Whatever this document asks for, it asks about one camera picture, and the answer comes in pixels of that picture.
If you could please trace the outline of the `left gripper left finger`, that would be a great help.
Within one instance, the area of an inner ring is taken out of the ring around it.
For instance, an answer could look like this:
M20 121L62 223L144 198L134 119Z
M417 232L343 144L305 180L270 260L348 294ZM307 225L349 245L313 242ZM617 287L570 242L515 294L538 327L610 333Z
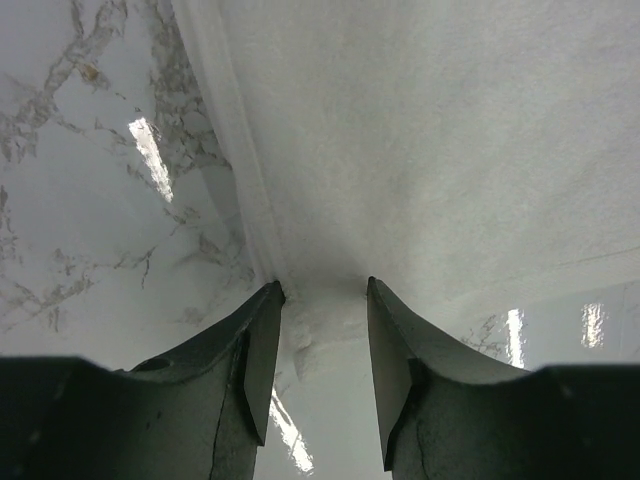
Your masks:
M1 362L5 479L250 479L266 441L285 297L236 311L135 368Z

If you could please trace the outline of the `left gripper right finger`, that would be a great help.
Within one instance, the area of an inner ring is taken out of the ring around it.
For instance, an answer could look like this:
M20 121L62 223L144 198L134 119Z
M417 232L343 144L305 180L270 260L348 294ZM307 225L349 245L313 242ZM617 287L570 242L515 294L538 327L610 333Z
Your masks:
M635 479L639 369L495 360L383 281L367 323L384 469L396 479Z

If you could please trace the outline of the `white towel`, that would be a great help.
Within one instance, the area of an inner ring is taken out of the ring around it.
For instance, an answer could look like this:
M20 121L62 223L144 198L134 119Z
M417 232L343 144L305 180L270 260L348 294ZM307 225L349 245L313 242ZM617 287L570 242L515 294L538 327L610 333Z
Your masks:
M377 277L445 329L639 276L635 1L177 1L300 378Z

